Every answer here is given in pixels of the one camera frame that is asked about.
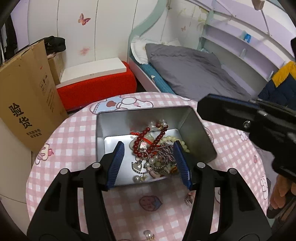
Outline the person's right hand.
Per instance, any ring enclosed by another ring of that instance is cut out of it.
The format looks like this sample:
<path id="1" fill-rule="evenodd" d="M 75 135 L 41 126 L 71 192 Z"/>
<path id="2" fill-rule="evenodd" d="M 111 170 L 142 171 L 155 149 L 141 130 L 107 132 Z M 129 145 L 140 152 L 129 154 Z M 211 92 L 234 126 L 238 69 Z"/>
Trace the person's right hand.
<path id="1" fill-rule="evenodd" d="M 271 206 L 274 209 L 283 208 L 286 203 L 285 196 L 289 191 L 291 191 L 293 195 L 296 195 L 296 184 L 278 174 L 276 184 L 270 198 Z"/>

